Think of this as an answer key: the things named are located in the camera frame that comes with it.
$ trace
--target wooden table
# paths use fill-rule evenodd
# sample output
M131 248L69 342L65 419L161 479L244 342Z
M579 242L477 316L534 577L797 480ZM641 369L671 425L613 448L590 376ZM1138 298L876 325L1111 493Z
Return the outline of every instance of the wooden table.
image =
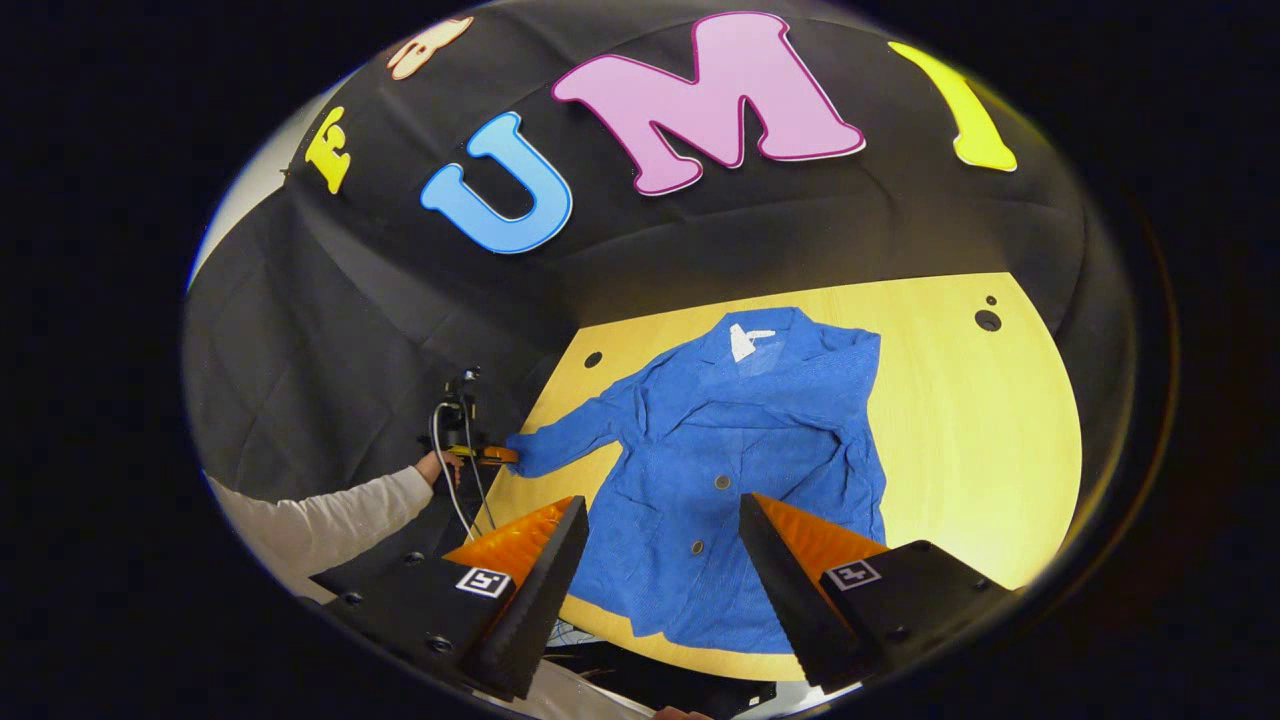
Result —
M554 423L664 350L700 337L726 313L778 306L800 307L817 323L882 336L868 414L888 483L881 506L887 544L925 538L1005 587L1032 580L1053 557L1071 520L1080 484L1080 427L1052 337L1007 273L788 292L582 328L521 432ZM980 310L998 315L998 331L979 327ZM602 359L586 368L594 352ZM488 496L494 518L502 524L568 495L582 495L590 503L621 451L611 443L538 479L503 468ZM689 648L660 633L636 638L627 618L572 596L561 616L617 646L690 670L804 679L792 655Z

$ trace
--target white sleeve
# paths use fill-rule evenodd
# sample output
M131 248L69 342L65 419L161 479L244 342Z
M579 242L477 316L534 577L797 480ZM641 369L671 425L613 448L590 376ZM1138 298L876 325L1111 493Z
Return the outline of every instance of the white sleeve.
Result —
M212 478L210 486L236 528L301 578L342 565L374 547L416 518L433 495L412 465L301 502L253 500Z

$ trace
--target cable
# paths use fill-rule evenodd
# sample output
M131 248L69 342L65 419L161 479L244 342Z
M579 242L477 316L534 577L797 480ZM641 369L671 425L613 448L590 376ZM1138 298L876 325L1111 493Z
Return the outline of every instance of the cable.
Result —
M471 525L474 523L467 523L467 519L462 515L462 507L458 505L458 493L453 489L453 478L449 477L449 466L444 464L444 454L440 452L440 407L445 407L442 402L435 406L435 411L431 413L431 447L435 450L435 459L440 462L440 471L444 474L444 484L449 486L449 497L453 498L453 510L458 512L458 521L462 523L462 529L467 532L467 539L476 539L471 534Z
M476 489L480 491L480 502L484 505L484 511L489 515L489 527L498 529L498 523L493 519L493 510L489 509L489 498L484 495L484 486L480 483L480 466L476 462L476 448L471 445L471 411L467 407L466 397L462 398L462 427L467 430L467 450L471 451L471 471L476 475Z

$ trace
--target letter m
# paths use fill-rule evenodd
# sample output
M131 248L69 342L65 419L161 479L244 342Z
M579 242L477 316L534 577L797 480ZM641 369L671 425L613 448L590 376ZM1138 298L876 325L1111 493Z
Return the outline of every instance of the letter m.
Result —
M694 23L692 82L602 55L570 70L552 96L586 105L609 128L636 164L641 195L673 192L703 176L701 164L676 155L663 131L726 168L740 167L746 102L764 126L758 147L765 158L813 160L861 150L863 133L836 113L787 29L765 13L710 15Z

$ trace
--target blue letter u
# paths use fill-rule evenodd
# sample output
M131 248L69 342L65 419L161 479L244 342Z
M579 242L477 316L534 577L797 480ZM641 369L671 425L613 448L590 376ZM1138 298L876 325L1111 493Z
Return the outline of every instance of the blue letter u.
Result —
M472 158L490 156L530 195L534 209L524 218L503 218L465 182L462 167L440 168L422 188L422 208L439 210L481 247L506 255L526 252L556 236L573 211L568 183L532 145L520 136L520 115L503 113L489 120L467 142Z

